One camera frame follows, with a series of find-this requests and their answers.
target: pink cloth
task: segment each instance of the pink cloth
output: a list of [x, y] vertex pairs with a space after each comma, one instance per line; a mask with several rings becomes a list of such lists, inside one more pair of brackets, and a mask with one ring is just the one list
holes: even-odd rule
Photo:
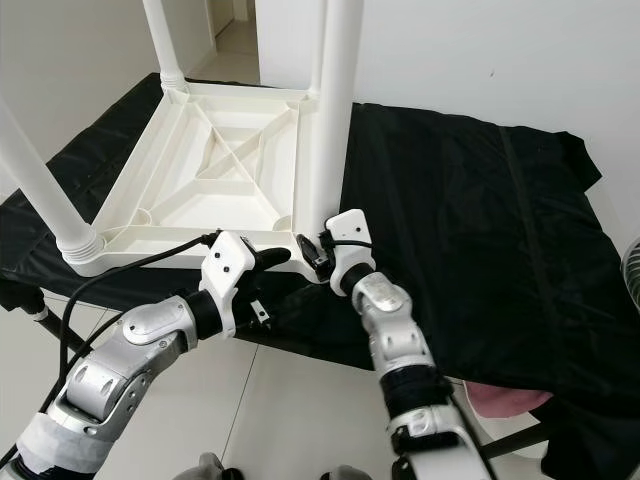
[[539, 390], [518, 390], [465, 382], [469, 403], [485, 418], [509, 418], [538, 408], [553, 394]]

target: black fabric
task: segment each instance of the black fabric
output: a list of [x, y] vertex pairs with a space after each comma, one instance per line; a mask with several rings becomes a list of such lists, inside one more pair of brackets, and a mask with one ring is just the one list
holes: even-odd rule
[[[148, 76], [49, 162], [85, 220], [161, 97], [158, 75]], [[552, 441], [547, 461], [579, 462], [586, 452], [592, 473], [622, 478], [640, 455], [640, 323], [583, 194], [599, 176], [582, 140], [566, 132], [355, 105], [341, 208], [365, 211], [378, 265], [412, 294], [445, 373], [553, 392], [572, 413], [580, 448]], [[0, 275], [64, 295], [84, 281], [20, 193], [0, 206]], [[196, 270], [139, 269], [84, 300], [124, 310], [199, 279]], [[239, 336], [371, 368], [348, 301], [293, 274], [260, 274], [257, 283], [272, 328]]]

